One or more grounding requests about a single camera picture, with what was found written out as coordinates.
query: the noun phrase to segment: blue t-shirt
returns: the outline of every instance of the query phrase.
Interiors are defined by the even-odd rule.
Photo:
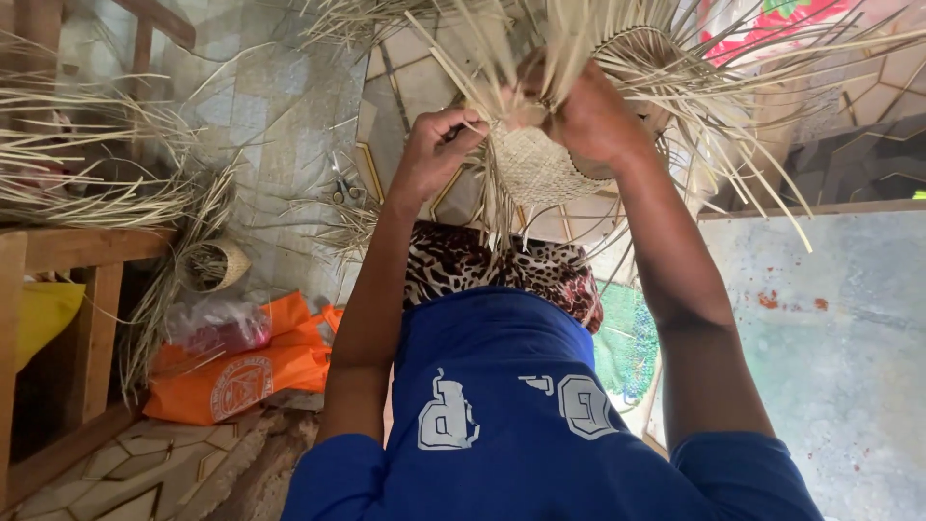
[[[346,434],[295,468],[282,519],[822,519],[784,444],[691,436],[665,461],[627,432],[592,338],[524,291],[407,311],[385,451]]]

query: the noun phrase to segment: orange bag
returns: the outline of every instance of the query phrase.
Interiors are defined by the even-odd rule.
[[[151,399],[144,413],[152,418],[211,426],[247,409],[276,390],[325,389],[332,349],[318,326],[337,333],[342,310],[332,305],[312,315],[302,296],[292,293],[262,309],[270,316],[270,343],[215,360],[192,357],[165,344],[157,354],[148,382]]]

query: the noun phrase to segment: green mat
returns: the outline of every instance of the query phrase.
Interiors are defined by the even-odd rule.
[[[623,397],[624,412],[640,402],[656,370],[659,339],[643,294],[632,287],[598,282],[605,321],[594,341],[594,370],[610,394]]]

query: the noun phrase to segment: leopard print skirt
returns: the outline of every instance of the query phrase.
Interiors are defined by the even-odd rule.
[[[507,286],[542,297],[572,315],[592,334],[604,312],[588,266],[577,266],[585,252],[511,237],[512,248],[493,261],[480,232],[471,228],[418,221],[408,248],[406,310],[432,299],[481,286]]]

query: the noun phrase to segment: woven basket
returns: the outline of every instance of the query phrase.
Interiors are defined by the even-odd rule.
[[[536,127],[490,133],[502,184],[522,207],[545,208],[589,196],[613,182],[591,179],[573,165],[569,151]]]
[[[188,265],[190,255],[202,248],[217,249],[226,262],[225,274],[222,280],[219,281],[218,284],[207,289],[204,289],[205,284],[197,280],[196,273],[193,273]],[[213,291],[219,291],[220,289],[231,286],[238,282],[238,279],[240,279],[242,275],[244,275],[244,272],[250,267],[251,261],[247,258],[247,255],[244,255],[244,252],[238,248],[234,241],[228,238],[211,239],[193,244],[187,248],[177,260],[177,269],[180,270],[181,273],[181,284],[183,284],[183,287],[195,291],[196,293],[212,293]]]

